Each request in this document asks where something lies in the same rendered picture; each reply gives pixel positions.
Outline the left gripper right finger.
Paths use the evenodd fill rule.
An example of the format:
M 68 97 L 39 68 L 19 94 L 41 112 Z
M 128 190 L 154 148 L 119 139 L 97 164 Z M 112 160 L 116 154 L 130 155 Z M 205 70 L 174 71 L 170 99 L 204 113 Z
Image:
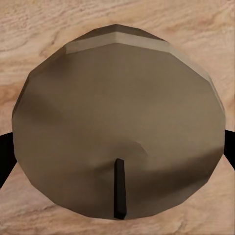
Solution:
M 223 153 L 235 169 L 235 132 L 225 130 L 225 145 Z

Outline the pillar candle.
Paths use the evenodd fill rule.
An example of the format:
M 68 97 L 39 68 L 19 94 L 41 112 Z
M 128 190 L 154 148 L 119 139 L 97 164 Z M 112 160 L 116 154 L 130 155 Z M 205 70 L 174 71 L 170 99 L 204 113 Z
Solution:
M 170 42 L 119 24 L 91 30 L 32 70 L 11 121 L 31 185 L 91 218 L 176 207 L 224 153 L 225 108 L 209 72 Z

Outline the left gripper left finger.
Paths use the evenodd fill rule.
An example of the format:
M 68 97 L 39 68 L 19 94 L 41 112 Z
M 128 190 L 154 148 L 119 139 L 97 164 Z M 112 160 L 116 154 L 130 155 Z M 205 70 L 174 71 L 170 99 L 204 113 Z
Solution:
M 16 163 L 13 133 L 0 136 L 0 188 L 4 185 Z

